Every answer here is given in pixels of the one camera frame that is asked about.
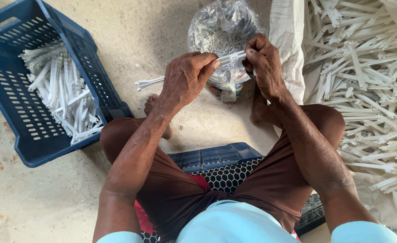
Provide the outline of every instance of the light blue shirt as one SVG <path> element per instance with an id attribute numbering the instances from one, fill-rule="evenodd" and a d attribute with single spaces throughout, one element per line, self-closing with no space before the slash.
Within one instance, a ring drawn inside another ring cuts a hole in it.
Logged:
<path id="1" fill-rule="evenodd" d="M 142 243 L 133 232 L 108 234 L 97 243 Z M 211 204 L 180 232 L 176 243 L 299 243 L 265 211 L 244 202 L 223 200 Z M 397 243 L 397 235 L 380 224 L 355 221 L 332 232 L 332 243 Z"/>

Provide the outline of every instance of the pile of white plastic parts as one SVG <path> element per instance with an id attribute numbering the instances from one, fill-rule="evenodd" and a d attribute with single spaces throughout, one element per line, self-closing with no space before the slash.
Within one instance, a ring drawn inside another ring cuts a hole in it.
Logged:
<path id="1" fill-rule="evenodd" d="M 201 52 L 211 52 L 217 54 L 218 57 L 227 56 L 229 54 L 243 51 L 240 36 L 230 34 L 218 28 L 208 32 L 203 38 L 203 47 Z"/>
<path id="2" fill-rule="evenodd" d="M 378 0 L 309 0 L 304 67 L 323 61 L 315 101 L 346 128 L 338 152 L 352 170 L 382 175 L 371 191 L 397 190 L 397 25 Z"/>
<path id="3" fill-rule="evenodd" d="M 29 91 L 37 90 L 55 121 L 72 136 L 71 144 L 101 131 L 95 100 L 61 40 L 24 50 L 19 57 L 31 72 Z"/>

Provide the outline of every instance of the crate handle hole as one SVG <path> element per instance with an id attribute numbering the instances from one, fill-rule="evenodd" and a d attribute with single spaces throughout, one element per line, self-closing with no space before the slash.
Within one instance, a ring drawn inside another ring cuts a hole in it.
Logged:
<path id="1" fill-rule="evenodd" d="M 6 19 L 2 22 L 0 22 L 0 32 L 8 29 L 9 27 L 11 27 L 12 25 L 16 25 L 18 23 L 20 23 L 21 20 L 16 18 L 16 17 L 11 17 L 9 19 Z"/>

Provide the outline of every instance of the brown shorts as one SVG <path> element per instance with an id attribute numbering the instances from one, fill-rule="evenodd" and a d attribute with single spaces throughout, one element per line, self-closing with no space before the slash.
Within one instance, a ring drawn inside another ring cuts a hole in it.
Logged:
<path id="1" fill-rule="evenodd" d="M 336 149 L 345 123 L 334 108 L 301 106 L 313 124 Z M 113 164 L 143 119 L 115 119 L 101 131 L 101 146 Z M 302 177 L 285 130 L 271 151 L 242 184 L 228 194 L 206 192 L 159 147 L 137 201 L 153 223 L 162 242 L 175 240 L 183 227 L 217 200 L 246 202 L 271 214 L 284 229 L 292 232 L 300 211 L 313 189 Z"/>

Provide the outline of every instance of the fingernail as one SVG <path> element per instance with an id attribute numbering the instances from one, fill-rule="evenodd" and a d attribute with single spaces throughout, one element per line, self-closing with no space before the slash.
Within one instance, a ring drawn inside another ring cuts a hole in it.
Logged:
<path id="1" fill-rule="evenodd" d="M 249 49 L 248 51 L 246 51 L 246 54 L 248 55 L 248 56 L 252 56 L 252 55 L 254 55 L 254 53 L 255 53 L 255 50 L 254 49 Z"/>
<path id="2" fill-rule="evenodd" d="M 216 61 L 214 63 L 214 68 L 217 69 L 220 65 L 221 65 L 221 62 L 220 61 Z"/>

